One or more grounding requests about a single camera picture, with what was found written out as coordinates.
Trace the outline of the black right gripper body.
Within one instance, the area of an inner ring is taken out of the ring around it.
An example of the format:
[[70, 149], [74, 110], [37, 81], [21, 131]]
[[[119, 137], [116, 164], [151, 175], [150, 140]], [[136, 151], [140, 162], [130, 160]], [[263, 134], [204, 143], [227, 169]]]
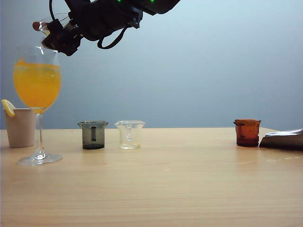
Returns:
[[125, 0], [67, 0], [70, 19], [80, 34], [90, 41], [111, 35], [120, 29], [140, 27], [143, 11]]

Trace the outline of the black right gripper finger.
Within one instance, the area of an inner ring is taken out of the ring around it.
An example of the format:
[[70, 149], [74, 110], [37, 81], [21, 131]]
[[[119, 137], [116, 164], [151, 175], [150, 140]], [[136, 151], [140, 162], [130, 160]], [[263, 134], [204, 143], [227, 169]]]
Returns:
[[53, 42], [55, 41], [55, 37], [53, 35], [48, 35], [47, 37], [45, 37], [41, 44], [43, 45], [43, 47], [48, 48], [48, 49], [54, 49], [54, 45]]
[[50, 32], [48, 39], [50, 46], [67, 56], [73, 55], [80, 46], [82, 35], [76, 24], [72, 20], [62, 25], [59, 19], [48, 23]]

